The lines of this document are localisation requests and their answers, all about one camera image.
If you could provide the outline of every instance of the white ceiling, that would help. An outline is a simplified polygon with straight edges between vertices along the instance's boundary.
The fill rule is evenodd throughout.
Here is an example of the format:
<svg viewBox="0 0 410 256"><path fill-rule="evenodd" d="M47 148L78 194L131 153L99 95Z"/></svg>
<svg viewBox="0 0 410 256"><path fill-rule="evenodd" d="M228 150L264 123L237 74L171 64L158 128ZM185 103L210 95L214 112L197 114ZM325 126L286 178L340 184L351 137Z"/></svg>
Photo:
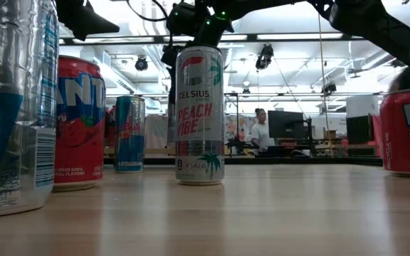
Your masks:
<svg viewBox="0 0 410 256"><path fill-rule="evenodd" d="M101 16L118 23L121 28L118 36L165 35L163 23L150 23L136 17L125 1L89 0L95 11ZM131 1L141 14L151 18L161 18L162 12L152 5L151 0ZM173 0L164 0L169 12ZM401 5L402 0L383 0L387 11L395 18L410 26L410 2ZM336 32L326 20L321 19L322 32ZM240 21L235 22L236 33L317 33L319 23L317 12L308 3L293 6L281 6L254 11ZM69 36L67 29L62 36ZM311 92L320 91L322 86L321 47L318 42L278 42L271 43L274 59L266 70L256 72L256 56L263 43L234 43L228 51L228 68L225 76L227 92L241 92L243 82L249 81L251 92ZM105 50L112 57L112 67L119 70L125 79L134 83L137 93L166 93L165 81L168 73L160 62L161 45L128 46L88 46L95 50ZM378 92L386 90L390 79L397 69L387 66L359 74L359 78L350 79L348 68L364 62L370 56L381 55L380 48L368 41L334 41L322 43L323 60L327 61L323 73L329 80L336 82L339 92ZM146 55L148 70L136 71L134 64L137 56Z"/></svg>

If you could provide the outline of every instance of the ceiling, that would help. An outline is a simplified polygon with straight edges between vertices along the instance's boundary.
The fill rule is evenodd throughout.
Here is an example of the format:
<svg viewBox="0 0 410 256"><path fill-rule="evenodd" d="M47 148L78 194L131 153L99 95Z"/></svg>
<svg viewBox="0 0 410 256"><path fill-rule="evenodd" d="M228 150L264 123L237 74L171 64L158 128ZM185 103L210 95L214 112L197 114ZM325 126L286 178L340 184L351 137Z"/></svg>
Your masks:
<svg viewBox="0 0 410 256"><path fill-rule="evenodd" d="M89 0L95 11L104 18L120 26L118 34L94 35L102 36L166 36L165 24L151 23L138 18L125 1ZM162 12L152 4L151 0L133 2L133 8L148 18L161 18ZM167 13L170 12L173 0L164 0ZM383 0L392 16L410 26L410 2L402 5L402 0ZM328 22L320 19L317 12L308 3L280 6L271 9L254 11L239 21L233 22L235 34L259 35L264 33L336 33ZM61 29L61 37L71 37L70 31ZM275 92L320 92L325 82L335 82L338 92L379 92L387 90L390 80L399 72L388 64L393 58L369 41L286 41L270 42L274 50L272 63L267 69L257 72L255 63L260 53L263 40L256 42L232 41L223 42L220 48L224 51L224 59L228 65L225 71L225 91L242 92L249 88L254 93ZM62 46L62 54L92 49L95 53L105 51L111 57L111 66L119 75L135 89L137 94L163 94L169 89L169 74L166 65L160 60L162 46L153 43L130 45ZM146 56L148 69L135 70L138 56ZM350 74L350 68L365 68L367 71L357 75ZM111 95L129 93L119 85L109 85ZM273 97L249 97L244 101L273 102ZM284 105L297 103L281 102Z"/></svg>

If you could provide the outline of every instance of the palm tree graphic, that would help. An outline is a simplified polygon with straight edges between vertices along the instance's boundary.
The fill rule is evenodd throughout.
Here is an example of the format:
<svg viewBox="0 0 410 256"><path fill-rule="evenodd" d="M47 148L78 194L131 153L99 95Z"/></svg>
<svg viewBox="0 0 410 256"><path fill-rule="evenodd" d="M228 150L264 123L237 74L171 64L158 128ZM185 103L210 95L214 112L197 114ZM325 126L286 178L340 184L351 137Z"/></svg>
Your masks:
<svg viewBox="0 0 410 256"><path fill-rule="evenodd" d="M210 152L201 154L200 158L197 160L202 160L206 162L206 169L205 172L208 174L210 170L210 178L213 178L213 174L219 170L221 170L221 161L218 159L218 154L212 154Z"/></svg>
<svg viewBox="0 0 410 256"><path fill-rule="evenodd" d="M217 72L216 76L213 79L213 86L215 86L222 80L221 63L216 58L211 58L211 61L213 61L214 65L211 66L210 72Z"/></svg>

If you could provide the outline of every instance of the computer monitor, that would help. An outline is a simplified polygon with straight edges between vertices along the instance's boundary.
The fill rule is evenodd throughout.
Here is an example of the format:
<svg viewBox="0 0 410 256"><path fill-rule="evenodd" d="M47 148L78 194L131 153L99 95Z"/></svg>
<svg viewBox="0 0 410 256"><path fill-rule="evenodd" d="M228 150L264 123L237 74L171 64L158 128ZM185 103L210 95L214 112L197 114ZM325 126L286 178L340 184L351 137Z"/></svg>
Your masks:
<svg viewBox="0 0 410 256"><path fill-rule="evenodd" d="M270 138L304 139L306 138L303 113L268 111L268 133Z"/></svg>

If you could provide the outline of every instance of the wooden table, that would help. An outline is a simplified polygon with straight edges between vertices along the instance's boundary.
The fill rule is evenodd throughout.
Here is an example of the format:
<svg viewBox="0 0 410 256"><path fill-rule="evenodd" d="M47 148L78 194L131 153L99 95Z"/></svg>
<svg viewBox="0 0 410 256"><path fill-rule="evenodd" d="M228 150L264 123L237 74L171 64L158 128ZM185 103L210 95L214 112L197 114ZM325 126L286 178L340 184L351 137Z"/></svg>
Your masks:
<svg viewBox="0 0 410 256"><path fill-rule="evenodd" d="M347 165L226 166L222 186L172 169L105 173L0 217L0 255L410 256L410 178Z"/></svg>

